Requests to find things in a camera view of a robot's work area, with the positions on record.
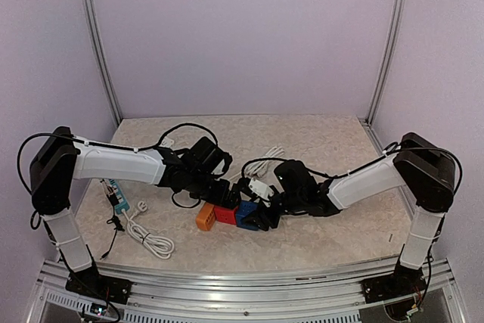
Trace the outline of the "blue cube socket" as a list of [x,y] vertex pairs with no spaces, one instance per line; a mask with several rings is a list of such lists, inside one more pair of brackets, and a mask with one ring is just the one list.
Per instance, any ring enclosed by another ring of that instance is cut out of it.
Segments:
[[259,207],[259,204],[256,202],[242,200],[240,202],[240,205],[236,213],[237,227],[243,228],[246,230],[251,230],[251,231],[258,231],[259,230],[258,228],[253,227],[251,225],[244,224],[244,217],[251,212],[254,212],[254,211],[258,212],[258,207]]

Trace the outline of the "red cube socket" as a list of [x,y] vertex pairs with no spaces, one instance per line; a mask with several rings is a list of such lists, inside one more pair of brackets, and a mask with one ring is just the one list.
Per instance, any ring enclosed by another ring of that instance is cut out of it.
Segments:
[[225,207],[214,206],[214,213],[215,213],[216,220],[218,222],[222,222],[229,225],[237,224],[237,219],[236,219],[237,210],[238,210],[238,207],[235,207],[234,209],[229,209]]

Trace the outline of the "orange USB socket block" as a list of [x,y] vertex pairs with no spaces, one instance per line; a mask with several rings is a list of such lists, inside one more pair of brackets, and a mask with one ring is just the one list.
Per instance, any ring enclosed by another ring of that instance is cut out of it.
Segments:
[[196,225],[201,231],[210,231],[216,221],[215,206],[205,203],[196,217]]

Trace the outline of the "white plug adapter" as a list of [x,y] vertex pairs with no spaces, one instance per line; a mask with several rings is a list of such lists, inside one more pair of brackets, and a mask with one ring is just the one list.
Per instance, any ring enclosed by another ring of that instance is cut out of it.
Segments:
[[165,137],[160,146],[163,148],[171,148],[175,144],[175,141],[169,137]]

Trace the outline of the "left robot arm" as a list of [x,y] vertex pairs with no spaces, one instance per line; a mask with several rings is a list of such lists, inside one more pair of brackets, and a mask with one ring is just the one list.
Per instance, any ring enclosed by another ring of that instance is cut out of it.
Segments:
[[115,179],[186,191],[195,200],[231,207],[237,199],[224,178],[232,163],[215,136],[202,137],[191,148],[174,151],[157,142],[143,148],[90,141],[72,134],[67,126],[45,133],[43,146],[21,183],[33,208],[54,238],[70,277],[89,296],[106,288],[103,275],[82,239],[70,208],[74,179]]

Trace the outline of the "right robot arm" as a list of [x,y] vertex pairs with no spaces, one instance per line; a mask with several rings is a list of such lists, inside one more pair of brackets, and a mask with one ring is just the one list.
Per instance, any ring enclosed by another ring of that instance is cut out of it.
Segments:
[[401,296],[422,278],[446,213],[454,202],[463,178],[460,160],[414,132],[393,142],[381,156],[342,175],[323,174],[301,160],[280,159],[274,174],[281,191],[257,179],[242,177],[247,193],[259,201],[243,222],[267,231],[277,228],[283,215],[330,217],[353,204],[384,191],[406,187],[414,196],[416,210],[406,242],[394,272],[387,278],[387,290]]

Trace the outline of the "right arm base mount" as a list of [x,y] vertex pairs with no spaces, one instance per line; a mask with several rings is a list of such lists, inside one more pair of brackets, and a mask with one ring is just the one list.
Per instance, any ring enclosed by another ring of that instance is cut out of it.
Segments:
[[396,266],[388,275],[366,278],[361,282],[367,304],[423,292],[426,286],[422,268],[413,270],[403,266]]

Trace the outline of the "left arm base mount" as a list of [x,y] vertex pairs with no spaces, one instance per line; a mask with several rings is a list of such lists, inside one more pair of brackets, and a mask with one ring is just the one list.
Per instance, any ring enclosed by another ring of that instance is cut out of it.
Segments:
[[65,286],[72,293],[109,303],[126,304],[132,289],[132,282],[124,278],[102,275],[95,266],[71,272]]

